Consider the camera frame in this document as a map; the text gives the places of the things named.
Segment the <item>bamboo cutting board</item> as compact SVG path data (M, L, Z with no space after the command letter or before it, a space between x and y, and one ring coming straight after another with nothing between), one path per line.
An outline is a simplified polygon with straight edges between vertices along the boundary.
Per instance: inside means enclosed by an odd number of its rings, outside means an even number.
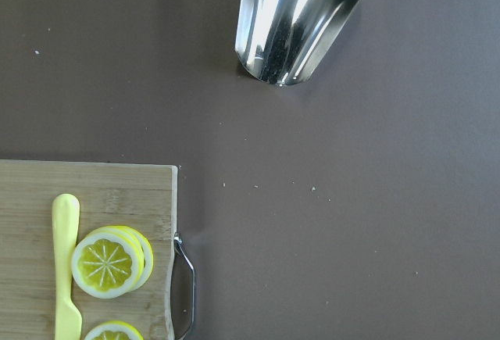
M150 241L155 257L151 277L134 292L97 299L73 287L82 333L120 320L146 339L185 338L194 322L195 281L177 230L177 173L171 165L2 161L2 338L54 336L52 201L62 193L80 202L80 238L125 225Z

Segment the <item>steel scoop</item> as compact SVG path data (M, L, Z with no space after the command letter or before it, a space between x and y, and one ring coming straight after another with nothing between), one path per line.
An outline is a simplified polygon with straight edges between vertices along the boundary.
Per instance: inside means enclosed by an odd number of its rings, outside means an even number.
M241 0L234 49L255 79L310 79L359 0Z

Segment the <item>upper lemon slice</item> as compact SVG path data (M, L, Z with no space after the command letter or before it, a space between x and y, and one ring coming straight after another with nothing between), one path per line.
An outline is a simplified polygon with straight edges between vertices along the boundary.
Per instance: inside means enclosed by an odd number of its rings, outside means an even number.
M124 225L90 232L74 249L73 279L87 294L113 299L139 289L150 278L154 252L149 240Z

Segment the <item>lemon slice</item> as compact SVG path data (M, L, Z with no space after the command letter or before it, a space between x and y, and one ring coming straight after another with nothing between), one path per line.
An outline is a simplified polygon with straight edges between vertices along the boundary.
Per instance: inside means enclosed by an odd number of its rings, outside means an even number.
M149 240L124 225L90 232L74 249L73 279L87 294L113 299L139 289L150 278L154 252Z
M131 324L111 320L92 328L84 340L143 340L141 332Z

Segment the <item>yellow plastic knife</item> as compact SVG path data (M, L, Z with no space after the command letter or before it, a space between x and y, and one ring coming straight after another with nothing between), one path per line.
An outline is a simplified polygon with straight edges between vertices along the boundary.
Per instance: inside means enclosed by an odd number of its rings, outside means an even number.
M80 339L82 316L73 303L71 260L77 243L80 203L71 194L52 202L52 240L55 263L55 339Z

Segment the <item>lower lemon slice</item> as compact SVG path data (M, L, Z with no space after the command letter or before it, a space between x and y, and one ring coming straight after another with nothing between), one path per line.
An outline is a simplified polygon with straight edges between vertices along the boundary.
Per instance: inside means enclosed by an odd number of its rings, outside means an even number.
M131 324L111 320L92 328L84 340L143 340L141 332Z

